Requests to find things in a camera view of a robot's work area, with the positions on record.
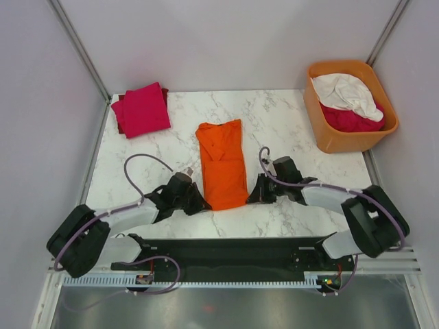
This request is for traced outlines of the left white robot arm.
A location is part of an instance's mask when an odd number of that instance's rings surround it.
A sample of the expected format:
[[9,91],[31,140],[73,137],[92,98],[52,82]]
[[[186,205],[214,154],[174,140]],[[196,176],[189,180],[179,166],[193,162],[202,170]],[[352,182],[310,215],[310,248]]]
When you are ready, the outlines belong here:
[[49,238],[46,248],[54,257],[54,270],[80,278],[98,263],[110,236],[126,230],[158,223],[177,210],[187,216],[210,211],[191,176],[177,172],[132,204],[96,212],[86,204],[76,206]]

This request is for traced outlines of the orange t shirt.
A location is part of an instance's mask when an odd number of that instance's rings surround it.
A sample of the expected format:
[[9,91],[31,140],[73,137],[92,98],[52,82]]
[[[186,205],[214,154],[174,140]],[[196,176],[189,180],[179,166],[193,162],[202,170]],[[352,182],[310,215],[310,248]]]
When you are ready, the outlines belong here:
[[241,120],[202,123],[195,135],[200,145],[205,200],[214,211],[244,206],[249,194]]

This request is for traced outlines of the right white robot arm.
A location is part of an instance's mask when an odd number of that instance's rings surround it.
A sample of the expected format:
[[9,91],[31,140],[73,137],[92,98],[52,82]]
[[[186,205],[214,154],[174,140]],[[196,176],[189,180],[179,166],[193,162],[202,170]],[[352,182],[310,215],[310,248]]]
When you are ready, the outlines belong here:
[[339,258],[364,254],[376,258],[392,247],[403,247],[410,227],[386,192],[377,185],[349,189],[303,177],[289,156],[270,160],[259,156],[262,173],[247,204],[273,204],[279,197],[343,215],[348,228],[322,238],[314,252],[315,264],[331,269]]

